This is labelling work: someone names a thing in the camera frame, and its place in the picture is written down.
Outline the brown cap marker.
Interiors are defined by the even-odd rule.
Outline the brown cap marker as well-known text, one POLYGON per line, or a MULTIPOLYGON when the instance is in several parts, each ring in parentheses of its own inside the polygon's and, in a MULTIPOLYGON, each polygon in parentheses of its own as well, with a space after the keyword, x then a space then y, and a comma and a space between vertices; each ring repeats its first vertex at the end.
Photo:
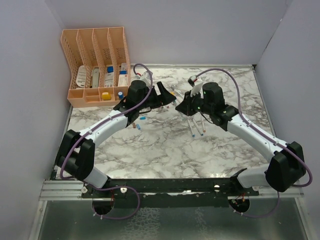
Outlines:
POLYGON ((203 116, 201 116, 200 120, 201 120, 202 131, 203 133, 205 133, 206 132, 205 119, 203 116))

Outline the light blue marker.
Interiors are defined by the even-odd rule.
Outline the light blue marker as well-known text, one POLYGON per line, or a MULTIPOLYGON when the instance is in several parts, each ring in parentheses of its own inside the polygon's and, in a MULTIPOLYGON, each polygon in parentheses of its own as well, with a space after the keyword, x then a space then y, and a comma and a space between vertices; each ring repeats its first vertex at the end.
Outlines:
POLYGON ((190 122, 189 119, 187 120, 187 123, 188 123, 189 129, 190 129, 191 136, 194 138, 195 137, 195 133, 194 133, 193 127, 192 127, 191 122, 190 122))

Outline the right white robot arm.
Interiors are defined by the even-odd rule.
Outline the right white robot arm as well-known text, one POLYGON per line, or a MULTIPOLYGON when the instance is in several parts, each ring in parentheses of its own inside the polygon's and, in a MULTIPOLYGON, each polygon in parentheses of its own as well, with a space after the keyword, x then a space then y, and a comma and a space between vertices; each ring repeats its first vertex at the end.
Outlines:
POLYGON ((283 193, 306 174, 302 146, 280 140, 250 122, 236 107, 225 103, 216 82, 194 85, 175 109, 188 117, 208 115, 214 125, 241 138, 267 160, 263 166, 234 174, 229 189, 236 196, 251 187, 272 187, 283 193))

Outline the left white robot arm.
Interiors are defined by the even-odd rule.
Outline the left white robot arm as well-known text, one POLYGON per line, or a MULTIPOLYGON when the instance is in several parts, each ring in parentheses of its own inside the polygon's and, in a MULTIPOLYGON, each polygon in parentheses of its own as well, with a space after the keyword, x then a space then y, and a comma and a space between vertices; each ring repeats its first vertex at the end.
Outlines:
POLYGON ((142 80, 135 80, 129 86, 127 95, 105 118, 81 130, 68 130, 60 144, 55 165, 61 172, 67 172, 79 181, 93 186, 97 196, 106 197, 111 190, 109 177, 94 166, 95 150, 114 133, 132 124, 143 109, 156 109, 176 100, 162 84, 157 82, 160 93, 142 80))

